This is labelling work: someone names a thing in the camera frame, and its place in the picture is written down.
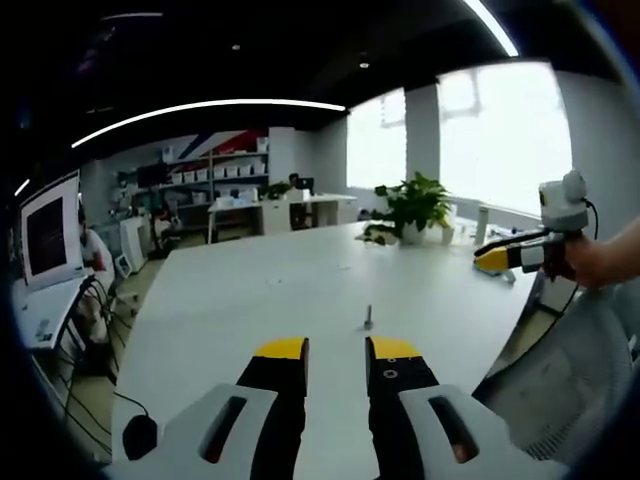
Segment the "mesh chair back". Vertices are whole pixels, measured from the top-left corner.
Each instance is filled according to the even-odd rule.
[[[587,292],[479,400],[532,457],[572,464],[598,437],[631,378],[614,289]]]

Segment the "person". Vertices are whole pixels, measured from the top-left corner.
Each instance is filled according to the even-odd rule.
[[[609,242],[597,242],[586,236],[567,242],[565,259],[576,272],[576,283],[587,288],[639,277],[640,217]]]
[[[97,287],[100,302],[106,302],[105,292],[109,290],[115,279],[111,254],[100,236],[87,227],[87,219],[82,208],[78,211],[78,222],[80,224],[82,261],[86,268],[93,270],[95,279],[102,286],[102,288]],[[78,310],[86,321],[89,339],[94,343],[105,343],[108,341],[107,324],[100,311],[100,303],[95,296],[96,291],[90,289],[78,302]]]

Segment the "human arm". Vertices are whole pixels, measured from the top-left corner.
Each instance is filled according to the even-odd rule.
[[[640,217],[609,242],[587,237],[567,242],[565,258],[576,271],[576,282],[588,288],[640,276]]]
[[[97,235],[98,234],[93,231],[87,232],[86,249],[89,251],[91,257],[85,261],[85,266],[91,267],[94,272],[106,270],[102,254],[100,253],[99,239],[95,238]]]

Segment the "shelf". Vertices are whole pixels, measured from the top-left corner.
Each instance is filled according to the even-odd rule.
[[[186,208],[196,208],[196,207],[208,207],[210,203],[189,203],[187,205],[178,205],[178,210],[186,209]]]
[[[224,178],[214,178],[213,183],[217,182],[227,182],[227,183],[247,183],[246,180],[251,179],[259,179],[259,178],[267,178],[269,177],[268,173],[261,173],[259,175],[240,175],[238,177],[224,177]]]
[[[242,158],[242,157],[260,157],[263,155],[269,155],[269,152],[242,152],[242,153],[226,153],[223,155],[213,155],[211,157],[212,160],[222,160],[225,158]],[[181,165],[183,163],[193,163],[193,162],[202,162],[204,160],[209,160],[209,156],[205,157],[197,157],[190,158],[188,160],[176,160],[175,162],[168,163],[167,165]]]
[[[158,190],[164,190],[166,188],[179,188],[179,187],[190,187],[191,185],[202,185],[203,183],[209,183],[209,180],[199,180],[197,182],[189,182],[189,183],[168,183],[167,185],[158,185]]]

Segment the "monitor screen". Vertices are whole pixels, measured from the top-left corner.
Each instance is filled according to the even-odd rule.
[[[24,278],[32,290],[83,274],[78,187],[79,177],[74,172],[46,186],[21,206]]]
[[[29,215],[27,232],[33,275],[67,263],[62,223],[62,198],[48,203]]]

